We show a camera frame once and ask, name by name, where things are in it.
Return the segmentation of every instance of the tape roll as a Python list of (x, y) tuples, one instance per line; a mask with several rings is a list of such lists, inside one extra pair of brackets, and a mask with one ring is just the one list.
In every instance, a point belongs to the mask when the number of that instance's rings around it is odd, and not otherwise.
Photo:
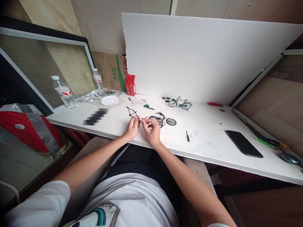
[(224, 105), (223, 109), (225, 109), (226, 111), (231, 111), (233, 108), (228, 105)]

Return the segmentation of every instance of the black pants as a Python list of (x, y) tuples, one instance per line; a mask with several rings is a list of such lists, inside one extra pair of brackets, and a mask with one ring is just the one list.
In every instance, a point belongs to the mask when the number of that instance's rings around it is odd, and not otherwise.
[(158, 182), (171, 201), (177, 217), (181, 209), (181, 190), (170, 171), (154, 149), (130, 144), (113, 166), (108, 168), (106, 177), (123, 174), (139, 173)]

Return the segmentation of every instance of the cable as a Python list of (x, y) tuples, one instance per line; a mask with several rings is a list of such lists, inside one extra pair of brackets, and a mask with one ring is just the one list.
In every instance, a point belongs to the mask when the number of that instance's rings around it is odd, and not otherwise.
[(17, 199), (18, 204), (21, 203), (19, 192), (18, 192), (18, 190), (17, 190), (14, 186), (12, 186), (12, 185), (10, 185), (10, 184), (8, 184), (8, 183), (5, 183), (4, 181), (1, 181), (1, 180), (0, 180), (0, 184), (2, 184), (2, 185), (4, 185), (4, 186), (6, 186), (6, 187), (12, 189), (13, 192), (16, 194), (16, 199)]

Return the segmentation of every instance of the red box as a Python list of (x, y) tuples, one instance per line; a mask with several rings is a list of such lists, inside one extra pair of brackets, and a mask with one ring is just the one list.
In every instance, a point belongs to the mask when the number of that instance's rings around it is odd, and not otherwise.
[(135, 96), (136, 95), (136, 87), (135, 87), (135, 75), (127, 74), (126, 78), (126, 92), (130, 96)]

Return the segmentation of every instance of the black smartphone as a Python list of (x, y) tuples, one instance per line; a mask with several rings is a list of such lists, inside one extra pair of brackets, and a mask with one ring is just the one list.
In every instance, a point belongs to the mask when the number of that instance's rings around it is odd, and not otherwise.
[(230, 130), (226, 130), (226, 133), (243, 154), (256, 158), (263, 158), (263, 155), (244, 137), (244, 135)]

